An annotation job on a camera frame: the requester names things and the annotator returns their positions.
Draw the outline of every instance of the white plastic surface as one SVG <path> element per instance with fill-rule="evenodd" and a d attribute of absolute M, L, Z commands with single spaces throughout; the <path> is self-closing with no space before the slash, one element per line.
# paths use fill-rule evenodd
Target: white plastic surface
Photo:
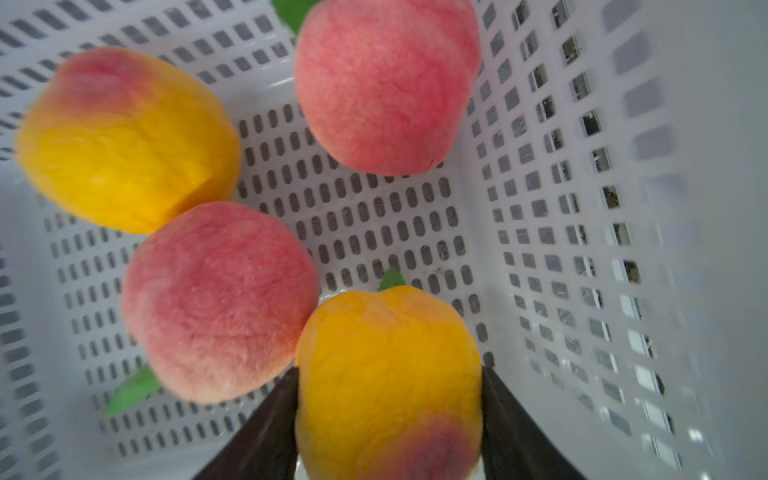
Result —
<path fill-rule="evenodd" d="M 101 419 L 142 356 L 117 308 L 141 238 L 41 200 L 12 145 L 52 68 L 115 42 L 209 83 L 242 133 L 240 201 L 304 242 L 324 296 L 400 266 L 588 478 L 765 475 L 766 6 L 473 3 L 458 143 L 396 179 L 312 139 L 264 0 L 0 3 L 0 479 L 190 478 L 266 391 Z"/>

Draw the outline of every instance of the green leaf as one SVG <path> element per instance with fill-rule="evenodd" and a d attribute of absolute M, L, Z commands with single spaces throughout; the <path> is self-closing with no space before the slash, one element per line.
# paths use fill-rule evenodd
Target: green leaf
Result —
<path fill-rule="evenodd" d="M 382 284 L 379 285 L 379 292 L 383 292 L 384 290 L 387 290 L 394 286 L 401 286 L 405 284 L 406 284 L 406 279 L 402 277 L 402 273 L 400 273 L 400 270 L 397 270 L 396 268 L 390 268 L 389 270 L 384 272 L 384 277 L 382 278 Z"/>
<path fill-rule="evenodd" d="M 317 2 L 319 0 L 272 0 L 272 6 L 280 20 L 291 29 L 294 35 L 298 35 L 306 14 Z"/>
<path fill-rule="evenodd" d="M 104 411 L 106 419 L 117 415 L 151 393 L 163 388 L 149 365 L 142 365 L 131 377 L 115 390 Z"/>

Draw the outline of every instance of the pink peach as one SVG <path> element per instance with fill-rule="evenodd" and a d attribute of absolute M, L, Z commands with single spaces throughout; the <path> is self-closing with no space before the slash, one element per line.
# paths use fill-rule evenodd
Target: pink peach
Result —
<path fill-rule="evenodd" d="M 318 293 L 312 258 L 284 225 L 216 202 L 180 215 L 138 248 L 122 310 L 165 388 L 216 403 L 290 364 Z"/>
<path fill-rule="evenodd" d="M 471 0 L 325 0 L 300 30 L 296 93 L 341 164 L 419 174 L 455 143 L 480 61 Z"/>

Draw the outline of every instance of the ventilation hole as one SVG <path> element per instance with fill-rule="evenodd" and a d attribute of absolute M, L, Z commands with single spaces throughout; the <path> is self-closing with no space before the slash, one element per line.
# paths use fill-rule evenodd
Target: ventilation hole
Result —
<path fill-rule="evenodd" d="M 653 343 L 648 335 L 638 332 L 637 330 L 628 330 L 627 337 L 629 339 L 629 345 L 637 353 L 642 356 L 654 358 L 656 356 L 653 348 Z"/>
<path fill-rule="evenodd" d="M 489 369 L 492 369 L 496 365 L 496 361 L 493 358 L 493 353 L 491 352 L 483 353 L 482 361 Z"/>
<path fill-rule="evenodd" d="M 389 229 L 389 226 L 385 225 L 381 229 L 382 232 L 382 241 L 384 242 L 384 245 L 390 246 L 394 242 L 392 238 L 392 231 Z"/>
<path fill-rule="evenodd" d="M 570 364 L 571 364 L 571 373 L 573 373 L 574 376 L 580 379 L 582 382 L 588 383 L 587 370 L 585 370 L 583 367 L 581 367 L 577 363 L 570 362 Z"/>
<path fill-rule="evenodd" d="M 299 197 L 296 194 L 291 194 L 288 196 L 288 201 L 290 203 L 290 209 L 292 212 L 296 213 L 299 211 Z"/>
<path fill-rule="evenodd" d="M 591 110 L 581 116 L 581 126 L 584 128 L 584 134 L 587 137 L 599 133 L 601 131 L 600 119 L 598 118 L 598 112 Z"/>
<path fill-rule="evenodd" d="M 480 98 L 483 101 L 486 101 L 490 96 L 491 96 L 491 84 L 486 80 L 485 83 L 480 85 Z"/>
<path fill-rule="evenodd" d="M 344 286 L 352 286 L 352 274 L 349 272 L 349 269 L 342 268 L 341 281 L 344 283 Z"/>
<path fill-rule="evenodd" d="M 491 23 L 496 19 L 496 7 L 491 3 L 488 8 L 485 10 L 485 13 L 482 16 L 483 25 L 485 26 L 485 29 L 488 30 L 488 27 L 491 26 Z"/>
<path fill-rule="evenodd" d="M 372 266 L 373 274 L 376 278 L 381 279 L 384 276 L 384 266 L 382 265 L 381 260 L 374 260 Z"/>
<path fill-rule="evenodd" d="M 611 397 L 613 400 L 616 400 L 621 405 L 623 405 L 624 393 L 621 391 L 621 387 L 619 387 L 615 383 L 608 382 L 606 379 L 603 379 L 602 382 L 603 382 L 603 392 L 605 392 L 605 395 Z"/>
<path fill-rule="evenodd" d="M 574 318 L 573 313 L 569 312 L 568 310 L 558 308 L 558 319 L 563 325 L 576 328 L 576 319 Z"/>
<path fill-rule="evenodd" d="M 406 266 L 408 267 L 408 270 L 414 270 L 416 268 L 416 257 L 412 250 L 406 250 L 406 252 L 403 254 L 403 258 L 406 259 Z"/>
<path fill-rule="evenodd" d="M 549 340 L 550 342 L 554 342 L 554 335 L 552 334 L 552 330 L 549 327 L 539 325 L 538 329 L 544 339 Z"/>
<path fill-rule="evenodd" d="M 528 288 L 535 292 L 541 293 L 541 281 L 538 278 L 530 276 L 528 278 Z"/>
<path fill-rule="evenodd" d="M 427 231 L 424 227 L 424 220 L 419 216 L 413 218 L 413 231 L 417 237 L 424 237 Z"/>
<path fill-rule="evenodd" d="M 83 22 L 90 18 L 85 12 L 83 12 L 80 9 L 80 7 L 70 2 L 69 0 L 61 0 L 60 2 L 56 2 L 56 5 L 61 7 L 62 10 L 64 10 L 69 16 L 71 16 L 78 22 Z"/>
<path fill-rule="evenodd" d="M 323 234 L 323 225 L 320 224 L 320 219 L 318 217 L 312 217 L 312 231 L 317 235 L 318 237 Z"/>
<path fill-rule="evenodd" d="M 329 212 L 326 215 L 326 222 L 328 223 L 328 228 L 332 232 L 335 232 L 339 229 L 339 222 L 336 220 L 336 214 L 333 212 Z"/>
<path fill-rule="evenodd" d="M 641 400 L 640 404 L 643 406 L 645 417 L 649 422 L 653 423 L 660 429 L 666 430 L 667 432 L 672 434 L 675 433 L 674 422 L 668 413 L 646 400 Z M 690 429 L 688 432 L 690 440 L 693 443 L 705 445 L 708 443 L 706 437 L 704 437 L 701 431 Z"/>
<path fill-rule="evenodd" d="M 202 2 L 202 0 L 189 0 L 187 2 L 187 5 L 192 10 L 192 13 L 194 13 L 195 16 L 198 17 L 200 20 L 204 20 L 210 17 L 211 15 L 210 11 Z"/>
<path fill-rule="evenodd" d="M 425 265 L 432 265 L 432 251 L 428 246 L 423 246 L 420 250 L 422 254 L 422 263 Z"/>
<path fill-rule="evenodd" d="M 552 8 L 552 22 L 554 23 L 555 30 L 563 26 L 569 17 L 570 15 L 568 14 L 568 7 L 565 4 L 565 0 L 560 0 Z"/>
<path fill-rule="evenodd" d="M 15 78 L 13 78 L 11 76 L 4 75 L 4 76 L 2 76 L 0 78 L 2 78 L 2 80 L 5 83 L 11 85 L 13 88 L 17 88 L 19 90 L 29 90 L 29 86 L 27 84 L 22 83 L 19 80 L 16 80 Z M 5 128 L 8 128 L 10 130 L 15 130 L 16 129 L 15 125 L 9 124 L 6 121 L 0 121 L 0 125 L 5 127 Z"/>
<path fill-rule="evenodd" d="M 608 413 L 608 419 L 611 421 L 611 424 L 616 427 L 617 429 L 621 430 L 622 432 L 626 433 L 629 436 L 632 436 L 632 430 L 629 427 L 629 422 L 626 418 L 619 415 L 618 413 L 614 412 L 611 409 L 607 409 Z"/>
<path fill-rule="evenodd" d="M 210 85 L 210 84 L 216 83 L 216 78 L 214 78 L 213 75 L 211 75 L 207 71 L 202 71 L 202 72 L 198 73 L 197 76 L 205 84 Z"/>
<path fill-rule="evenodd" d="M 312 168 L 318 175 L 323 172 L 323 159 L 319 155 L 312 157 Z"/>
<path fill-rule="evenodd" d="M 602 331 L 602 330 L 598 330 L 598 332 L 601 335 L 605 334 L 605 331 Z M 613 354 L 606 352 L 603 349 L 596 348 L 594 349 L 594 357 L 598 361 L 598 363 L 604 366 L 605 368 L 609 369 L 612 372 L 618 372 L 618 364 L 616 363 L 616 357 L 614 357 Z"/>
<path fill-rule="evenodd" d="M 338 288 L 336 285 L 336 278 L 333 276 L 333 273 L 326 273 L 326 284 L 328 285 L 328 290 L 335 292 Z"/>
<path fill-rule="evenodd" d="M 147 17 L 143 20 L 144 24 L 158 37 L 168 34 L 168 29 L 160 23 L 155 17 Z"/>
<path fill-rule="evenodd" d="M 504 48 L 504 36 L 501 31 L 498 31 L 491 40 L 491 53 L 495 57 Z"/>
<path fill-rule="evenodd" d="M 429 224 L 432 225 L 432 231 L 433 232 L 439 232 L 442 229 L 442 224 L 440 223 L 440 216 L 437 212 L 431 212 L 429 214 Z"/>
<path fill-rule="evenodd" d="M 29 37 L 40 39 L 45 38 L 45 34 L 39 31 L 34 25 L 30 24 L 26 20 L 14 20 L 11 25 L 15 26 L 19 30 L 23 31 Z"/>
<path fill-rule="evenodd" d="M 523 25 L 530 14 L 531 10 L 528 8 L 528 3 L 522 0 L 512 13 L 512 24 L 515 26 L 515 30 L 520 28 L 520 25 Z"/>
<path fill-rule="evenodd" d="M 576 35 L 568 37 L 568 40 L 563 42 L 561 51 L 563 54 L 563 62 L 566 65 L 572 64 L 581 56 L 581 48 L 579 47 L 579 41 L 576 38 Z"/>
<path fill-rule="evenodd" d="M 368 247 L 368 250 L 374 251 L 376 250 L 376 235 L 371 230 L 366 231 L 365 234 L 366 238 L 366 247 Z"/>
<path fill-rule="evenodd" d="M 356 235 L 352 235 L 349 238 L 349 248 L 351 249 L 352 253 L 355 255 L 360 255 L 360 240 L 357 238 Z"/>
<path fill-rule="evenodd" d="M 225 31 L 217 31 L 214 33 L 214 40 L 216 40 L 222 48 L 229 48 L 234 45 L 232 38 Z"/>
<path fill-rule="evenodd" d="M 368 283 L 368 271 L 366 270 L 366 266 L 360 263 L 357 266 L 357 278 L 360 280 L 361 283 Z"/>
<path fill-rule="evenodd" d="M 634 367 L 634 372 L 637 377 L 637 383 L 639 383 L 640 386 L 651 392 L 656 392 L 662 396 L 664 395 L 666 389 L 664 383 L 661 381 L 661 377 L 659 377 L 657 373 L 651 372 L 649 369 L 639 365 Z"/>
<path fill-rule="evenodd" d="M 253 21 L 256 22 L 256 26 L 259 28 L 261 33 L 268 33 L 274 30 L 272 23 L 266 17 L 266 15 L 259 15 L 258 17 L 255 17 Z"/>
<path fill-rule="evenodd" d="M 531 322 L 525 318 L 524 316 L 520 317 L 520 326 L 522 326 L 527 331 L 531 331 Z"/>
<path fill-rule="evenodd" d="M 433 295 L 440 293 L 440 282 L 437 280 L 437 276 L 435 274 L 432 274 L 427 278 L 427 284 L 429 285 L 429 291 Z"/>
<path fill-rule="evenodd" d="M 344 221 L 345 226 L 351 227 L 354 223 L 354 219 L 352 218 L 352 209 L 349 207 L 344 207 L 341 210 L 341 218 Z"/>
<path fill-rule="evenodd" d="M 485 112 L 485 120 L 488 122 L 489 127 L 498 121 L 498 112 L 496 111 L 495 105 Z"/>
<path fill-rule="evenodd" d="M 587 73 L 582 73 L 576 78 L 571 80 L 571 94 L 575 101 L 579 101 L 584 97 L 587 97 L 591 93 L 589 87 L 589 80 L 587 79 Z"/>
<path fill-rule="evenodd" d="M 259 65 L 264 65 L 270 62 L 270 58 L 266 56 L 264 50 L 256 50 L 252 55 Z"/>
<path fill-rule="evenodd" d="M 496 69 L 496 72 L 498 73 L 498 83 L 504 84 L 504 82 L 512 76 L 512 66 L 509 63 L 509 60 L 504 60 L 504 62 L 502 62 Z"/>
<path fill-rule="evenodd" d="M 46 23 L 49 27 L 53 28 L 54 30 L 64 30 L 67 28 L 67 25 L 65 25 L 64 22 L 59 20 L 58 17 L 54 16 L 48 10 L 37 10 L 35 12 L 35 16 L 37 18 L 40 18 L 44 23 Z M 1 31 L 0 31 L 0 41 L 8 43 L 7 40 L 4 38 L 3 32 Z"/>
<path fill-rule="evenodd" d="M 245 25 L 244 23 L 238 23 L 234 26 L 234 29 L 237 36 L 240 37 L 240 40 L 250 40 L 253 38 L 253 33 L 251 33 L 248 25 Z"/>
<path fill-rule="evenodd" d="M 278 58 L 283 58 L 288 55 L 288 51 L 286 50 L 285 45 L 283 45 L 282 42 L 277 42 L 275 45 L 271 45 L 272 52 L 277 56 Z"/>
<path fill-rule="evenodd" d="M 574 257 L 574 265 L 577 275 L 595 276 L 597 274 L 591 257 Z"/>
<path fill-rule="evenodd" d="M 525 37 L 525 40 L 520 44 L 520 52 L 523 55 L 523 61 L 528 60 L 528 57 L 533 55 L 538 50 L 538 38 L 536 37 L 536 31 L 532 31 Z"/>
<path fill-rule="evenodd" d="M 181 10 L 178 8 L 169 8 L 165 11 L 165 15 L 168 16 L 168 18 L 179 28 L 184 28 L 190 24 L 189 20 L 187 20 L 187 17 L 184 16 L 183 13 L 181 13 Z"/>
<path fill-rule="evenodd" d="M 458 225 L 458 214 L 454 207 L 448 207 L 445 209 L 445 216 L 448 218 L 448 225 L 455 227 Z"/>
<path fill-rule="evenodd" d="M 558 356 L 552 352 L 549 349 L 544 349 L 544 356 L 549 360 L 553 365 L 560 366 L 560 359 Z"/>

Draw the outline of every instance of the fuzzy peach skin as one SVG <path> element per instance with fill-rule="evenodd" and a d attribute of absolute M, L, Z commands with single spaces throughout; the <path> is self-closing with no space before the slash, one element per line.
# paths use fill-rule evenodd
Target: fuzzy peach skin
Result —
<path fill-rule="evenodd" d="M 216 96 L 166 62 L 117 47 L 67 60 L 16 136 L 30 182 L 93 223 L 152 233 L 229 200 L 240 141 Z"/>
<path fill-rule="evenodd" d="M 480 354 L 460 315 L 412 286 L 351 291 L 296 348 L 296 444 L 312 480 L 465 480 L 480 456 Z"/>
<path fill-rule="evenodd" d="M 312 258 L 284 225 L 216 202 L 141 244 L 122 311 L 163 385 L 210 404 L 257 389 L 290 364 L 318 294 Z"/>
<path fill-rule="evenodd" d="M 471 0 L 324 0 L 299 33 L 296 93 L 341 164 L 419 174 L 455 143 L 480 61 Z"/>

